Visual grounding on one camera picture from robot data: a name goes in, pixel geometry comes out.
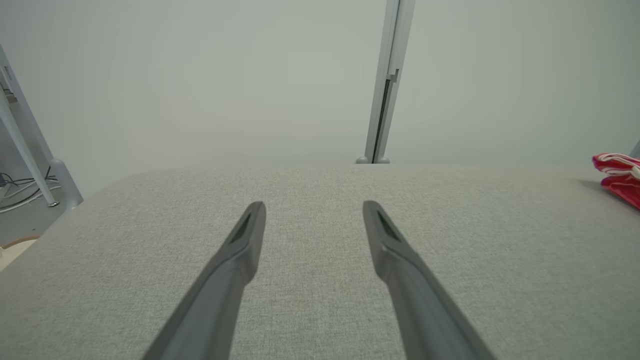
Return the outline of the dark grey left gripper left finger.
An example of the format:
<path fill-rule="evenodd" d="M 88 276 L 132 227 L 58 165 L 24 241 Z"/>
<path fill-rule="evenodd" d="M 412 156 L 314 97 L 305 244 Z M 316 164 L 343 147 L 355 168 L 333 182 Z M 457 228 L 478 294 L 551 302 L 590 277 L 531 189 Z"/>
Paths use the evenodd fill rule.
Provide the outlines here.
<path fill-rule="evenodd" d="M 266 206 L 250 203 L 144 354 L 145 360 L 227 360 L 245 287 L 258 271 Z"/>

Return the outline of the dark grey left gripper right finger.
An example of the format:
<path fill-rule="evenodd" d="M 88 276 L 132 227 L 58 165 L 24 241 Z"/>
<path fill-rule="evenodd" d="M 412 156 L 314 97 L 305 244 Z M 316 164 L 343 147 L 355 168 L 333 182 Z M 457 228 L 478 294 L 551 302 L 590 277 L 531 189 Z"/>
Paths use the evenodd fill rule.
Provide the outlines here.
<path fill-rule="evenodd" d="M 386 284 L 409 360 L 493 360 L 494 354 L 400 230 L 373 200 L 362 205 L 375 273 Z"/>

